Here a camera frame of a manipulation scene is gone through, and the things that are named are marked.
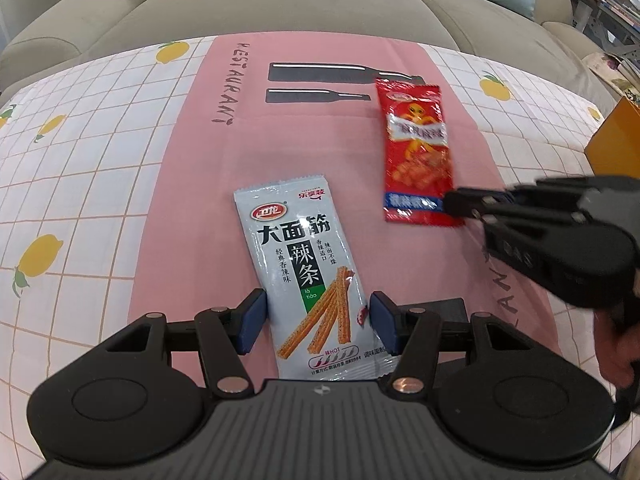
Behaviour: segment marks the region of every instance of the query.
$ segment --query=food stick picture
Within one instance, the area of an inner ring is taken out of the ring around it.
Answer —
[[[278,357],[287,359],[321,318],[322,321],[314,334],[314,338],[307,347],[307,351],[310,354],[318,354],[322,351],[322,347],[326,343],[336,320],[338,320],[338,342],[344,344],[351,341],[347,290],[352,276],[352,270],[344,266],[338,267],[335,280],[331,282],[305,319],[300,322],[278,349]]]

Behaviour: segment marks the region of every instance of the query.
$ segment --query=white snack package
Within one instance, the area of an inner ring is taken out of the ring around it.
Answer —
[[[234,193],[267,291],[281,379],[361,380],[393,371],[367,319],[351,251],[323,176]]]

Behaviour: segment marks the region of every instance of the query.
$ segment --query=human hand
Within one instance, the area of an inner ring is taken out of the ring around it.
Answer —
[[[634,371],[631,363],[640,360],[640,324],[620,334],[608,311],[593,313],[593,338],[600,374],[618,388],[631,386]]]

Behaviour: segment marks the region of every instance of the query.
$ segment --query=black bottle illustration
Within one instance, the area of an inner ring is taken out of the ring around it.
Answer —
[[[424,85],[418,75],[342,63],[271,63],[269,81],[372,84],[376,78]]]
[[[323,88],[267,88],[267,103],[330,103],[332,101],[371,101],[368,94],[335,92]]]

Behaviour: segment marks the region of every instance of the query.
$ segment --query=green label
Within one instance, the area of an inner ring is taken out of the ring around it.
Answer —
[[[309,312],[311,308],[316,304],[316,301],[320,299],[320,296],[322,296],[323,292],[324,292],[324,284],[300,289],[300,294],[302,295],[302,301],[305,304],[305,308],[307,312]]]

